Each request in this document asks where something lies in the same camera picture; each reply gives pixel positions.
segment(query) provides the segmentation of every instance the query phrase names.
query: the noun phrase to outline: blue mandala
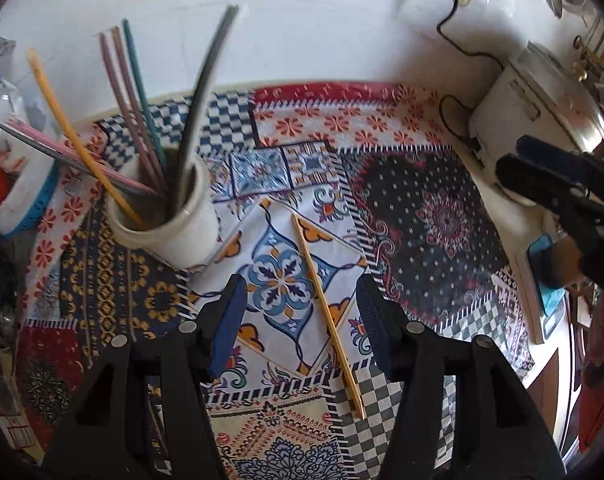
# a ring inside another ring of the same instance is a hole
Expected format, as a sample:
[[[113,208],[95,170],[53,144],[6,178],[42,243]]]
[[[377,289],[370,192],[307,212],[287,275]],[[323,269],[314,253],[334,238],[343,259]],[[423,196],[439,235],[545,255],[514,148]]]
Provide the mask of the blue mandala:
[[[266,460],[233,460],[233,465],[244,480],[341,480],[346,476],[335,441],[302,450],[279,436],[267,450]]]

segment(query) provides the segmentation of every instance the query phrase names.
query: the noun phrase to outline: wooden chopstick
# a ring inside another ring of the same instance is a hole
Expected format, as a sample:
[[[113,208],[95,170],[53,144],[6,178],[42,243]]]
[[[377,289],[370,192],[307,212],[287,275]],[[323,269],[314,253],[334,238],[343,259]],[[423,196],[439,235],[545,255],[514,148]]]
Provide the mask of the wooden chopstick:
[[[31,71],[33,72],[35,81],[37,81],[38,86],[40,87],[42,95],[44,95],[44,98],[47,100],[48,107],[56,118],[58,124],[60,124],[64,135],[66,135],[66,137],[71,140],[71,143],[76,149],[76,152],[79,153],[79,155],[82,157],[82,160],[95,175],[95,178],[97,178],[102,183],[104,189],[106,189],[106,191],[113,197],[113,200],[118,203],[118,205],[124,210],[124,212],[136,224],[138,224],[140,228],[146,229],[146,224],[144,224],[144,222],[140,218],[140,215],[133,211],[133,208],[128,205],[128,202],[124,199],[122,194],[117,189],[115,189],[113,184],[111,184],[111,181],[106,177],[98,162],[93,159],[91,153],[89,153],[89,150],[84,147],[82,141],[80,140],[80,137],[77,136],[76,131],[74,130],[68,118],[66,117],[66,114],[63,112],[62,107],[58,102],[58,98],[56,97],[55,92],[53,92],[53,89],[51,88],[51,85],[48,82],[47,75],[44,72],[44,67],[42,66],[42,62],[40,61],[38,53],[35,52],[35,50],[33,50],[32,48],[30,48],[26,53],[26,59],[29,65],[31,66]]]
[[[311,280],[313,280],[313,285],[315,286],[315,291],[317,293],[317,297],[320,300],[320,304],[322,305],[322,311],[326,317],[326,325],[329,327],[329,333],[331,334],[331,341],[333,346],[335,347],[335,351],[338,354],[339,364],[341,365],[342,372],[344,373],[344,377],[346,378],[346,384],[351,391],[351,397],[353,399],[353,403],[355,404],[355,409],[357,410],[357,416],[361,420],[365,420],[367,418],[367,413],[364,410],[364,404],[362,403],[362,394],[359,391],[359,386],[355,382],[355,378],[353,376],[353,372],[351,371],[351,366],[349,365],[348,359],[346,359],[346,354],[344,349],[339,341],[338,331],[335,328],[335,323],[333,323],[333,317],[331,316],[331,310],[329,309],[329,304],[326,301],[326,297],[324,295],[324,291],[322,290],[322,283],[320,283],[320,279],[315,272],[315,267],[313,266],[313,260],[311,259],[311,253],[308,250],[308,245],[306,244],[306,240],[304,240],[304,234],[302,232],[302,228],[299,224],[299,218],[295,213],[291,214],[291,220],[293,221],[293,225],[297,231],[297,237],[300,240],[300,249],[304,255],[304,259],[306,260],[306,266],[308,267],[308,272]]]
[[[165,190],[168,190],[166,186],[166,181],[164,179],[164,174],[162,173],[162,166],[160,166],[160,162],[157,158],[157,153],[153,149],[153,142],[148,136],[146,126],[144,126],[142,112],[140,112],[140,106],[138,106],[138,98],[136,97],[136,92],[133,89],[133,82],[131,81],[131,76],[128,73],[127,57],[124,54],[124,46],[122,44],[122,34],[120,32],[120,28],[111,28],[111,35],[113,37],[113,44],[115,45],[115,52],[117,53],[118,61],[120,62],[120,72],[122,73],[122,81],[124,81],[124,86],[127,89],[128,100],[131,101],[131,108],[133,109],[133,115],[136,118],[136,123],[138,123],[138,129],[140,130],[142,138],[144,139],[144,142],[148,147],[148,156],[151,159],[151,163],[155,168],[155,172],[157,173],[160,179],[160,184]]]
[[[142,82],[142,74],[140,72],[140,64],[138,63],[138,54],[136,53],[136,46],[133,42],[133,33],[128,20],[125,18],[122,20],[122,27],[124,28],[124,38],[127,40],[127,52],[128,60],[131,63],[131,72],[133,72],[133,80],[136,82],[136,88],[138,89],[138,97],[140,98],[140,104],[142,105],[142,113],[146,118],[146,127],[148,128],[148,134],[153,141],[153,148],[155,154],[160,162],[160,166],[166,170],[166,157],[162,151],[162,142],[155,129],[155,122],[153,122],[153,116],[151,115],[151,108],[148,105],[146,99],[146,92],[144,92],[144,83]]]
[[[131,134],[133,139],[133,143],[140,154],[140,162],[142,166],[146,170],[149,178],[151,179],[151,183],[153,184],[153,188],[158,192],[162,192],[162,187],[160,186],[160,181],[155,172],[155,168],[151,163],[151,159],[148,156],[146,151],[146,147],[144,146],[144,142],[140,137],[140,133],[138,133],[138,128],[131,121],[131,117],[128,113],[127,102],[124,101],[124,95],[122,94],[122,88],[120,88],[120,82],[118,81],[118,77],[115,74],[115,67],[113,66],[113,60],[111,59],[111,53],[109,52],[109,45],[106,41],[106,36],[101,32],[100,33],[100,51],[102,53],[102,61],[104,62],[104,69],[106,70],[106,75],[109,78],[109,83],[111,84],[111,89],[113,90],[113,94],[115,95],[115,101],[118,102],[118,107],[120,107],[120,113],[122,114],[122,118],[124,118],[124,124],[128,128],[128,131]]]

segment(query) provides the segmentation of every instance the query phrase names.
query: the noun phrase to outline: yellow chopstick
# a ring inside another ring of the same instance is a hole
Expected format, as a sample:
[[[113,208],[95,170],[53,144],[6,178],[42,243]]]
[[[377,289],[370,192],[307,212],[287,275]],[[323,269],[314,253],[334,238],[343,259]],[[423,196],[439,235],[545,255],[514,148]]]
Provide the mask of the yellow chopstick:
[[[335,351],[338,354],[339,364],[341,365],[342,372],[344,373],[344,377],[346,378],[346,384],[349,390],[351,391],[351,397],[353,398],[353,404],[355,404],[355,409],[357,410],[357,416],[361,420],[365,420],[365,418],[367,418],[367,412],[365,412],[364,404],[362,403],[362,394],[359,391],[359,386],[357,386],[357,383],[355,382],[353,372],[351,371],[351,366],[349,365],[348,359],[346,359],[346,354],[344,353],[344,349],[342,348],[341,342],[339,341],[338,331],[335,328],[335,323],[333,323],[331,310],[329,309],[329,304],[326,301],[324,291],[322,290],[322,283],[320,283],[320,279],[317,276],[317,273],[315,272],[313,260],[311,259],[311,253],[308,251],[306,240],[304,240],[304,234],[302,232],[302,228],[300,227],[299,219],[297,215],[293,213],[291,215],[291,220],[293,221],[293,225],[295,226],[295,229],[297,231],[297,237],[300,240],[300,249],[304,255],[304,259],[306,260],[306,266],[308,267],[310,278],[313,280],[313,285],[315,286],[317,297],[319,298],[320,304],[322,305],[322,311],[326,316],[326,325],[328,325],[329,327],[331,341],[333,342]]]
[[[138,224],[140,228],[145,229],[146,225],[144,224],[140,216],[135,211],[133,211],[133,208],[128,205],[128,202],[124,199],[122,194],[111,184],[111,181],[106,177],[106,175],[102,171],[102,168],[100,168],[99,163],[93,159],[89,151],[84,147],[82,141],[80,140],[80,137],[77,136],[77,133],[73,129],[73,126],[71,126],[71,123],[66,118],[66,115],[62,111],[62,107],[58,102],[58,98],[56,97],[55,93],[53,92],[53,89],[51,88],[50,83],[48,82],[47,75],[44,72],[44,67],[42,66],[42,62],[40,61],[38,53],[35,52],[35,50],[33,50],[32,48],[30,48],[26,53],[26,59],[29,65],[31,66],[31,71],[33,72],[35,81],[37,81],[38,86],[40,87],[40,91],[42,92],[42,95],[44,95],[44,98],[47,100],[48,107],[50,108],[51,112],[60,124],[64,135],[66,135],[66,137],[71,140],[71,143],[76,149],[76,152],[80,155],[80,157],[82,157],[82,160],[89,167],[91,172],[95,175],[95,178],[97,178],[102,183],[104,189],[106,189],[106,191],[108,191],[109,194],[113,197],[113,200],[115,200],[115,202],[118,203],[118,205],[125,211],[125,213],[131,217],[131,220]]]

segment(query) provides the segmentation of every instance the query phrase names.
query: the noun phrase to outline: blue and white checkered pattern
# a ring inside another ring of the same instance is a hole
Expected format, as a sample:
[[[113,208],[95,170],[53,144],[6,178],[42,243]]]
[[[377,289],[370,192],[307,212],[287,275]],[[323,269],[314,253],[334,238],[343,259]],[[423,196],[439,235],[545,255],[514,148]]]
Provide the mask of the blue and white checkered pattern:
[[[183,100],[169,99],[163,104],[151,106],[151,115],[163,146],[179,143],[190,105],[191,97],[188,96]],[[255,121],[251,106],[250,91],[214,94],[208,104],[198,152],[209,155],[255,147]],[[104,158],[114,168],[120,168],[136,152],[124,118],[115,115],[96,121],[96,124],[109,136]]]

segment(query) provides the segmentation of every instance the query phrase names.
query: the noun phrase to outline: power cord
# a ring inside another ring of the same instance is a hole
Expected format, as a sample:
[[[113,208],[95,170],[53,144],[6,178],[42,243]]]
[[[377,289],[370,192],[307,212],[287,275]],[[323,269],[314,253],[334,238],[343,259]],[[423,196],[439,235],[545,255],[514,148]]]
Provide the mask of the power cord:
[[[501,60],[499,60],[498,57],[494,56],[493,54],[490,54],[489,52],[469,52],[468,50],[463,49],[461,46],[459,46],[457,43],[455,43],[453,40],[451,40],[451,38],[449,38],[447,35],[445,35],[442,32],[442,27],[444,25],[446,25],[453,18],[453,16],[457,12],[458,8],[459,8],[459,0],[453,0],[453,8],[451,9],[451,12],[448,14],[447,17],[445,17],[441,22],[439,22],[437,24],[437,33],[442,38],[444,38],[446,41],[448,41],[448,43],[450,43],[457,51],[459,51],[462,54],[464,54],[464,56],[468,56],[468,57],[488,57],[489,59],[492,59],[495,63],[497,63],[502,70],[504,70],[504,65],[501,62]],[[449,133],[453,137],[455,137],[456,139],[458,139],[460,142],[463,142],[468,148],[470,148],[473,151],[479,149],[480,145],[479,145],[479,142],[476,139],[471,139],[470,137],[460,136],[460,135],[456,134],[451,129],[451,127],[448,125],[447,120],[444,118],[444,110],[443,110],[444,101],[446,99],[452,99],[459,106],[461,106],[464,110],[466,110],[468,112],[472,112],[473,108],[467,107],[463,102],[461,102],[453,94],[447,94],[447,95],[443,96],[441,98],[440,102],[439,102],[439,118],[442,121],[442,124],[444,124],[445,128],[449,131]]]

